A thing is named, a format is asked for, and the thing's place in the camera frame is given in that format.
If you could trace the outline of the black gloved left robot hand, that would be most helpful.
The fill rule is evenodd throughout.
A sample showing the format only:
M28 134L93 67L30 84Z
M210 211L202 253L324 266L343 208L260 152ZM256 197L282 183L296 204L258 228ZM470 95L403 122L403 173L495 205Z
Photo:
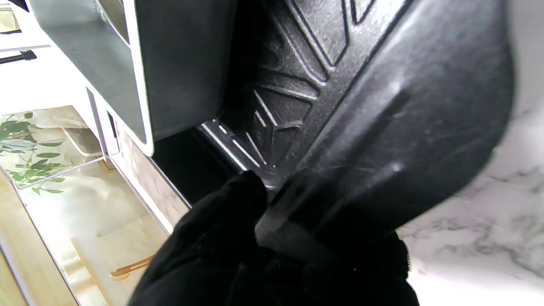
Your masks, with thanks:
M353 259L305 263L258 246L267 204L253 171L229 179L177 223L129 306L417 306L397 234Z

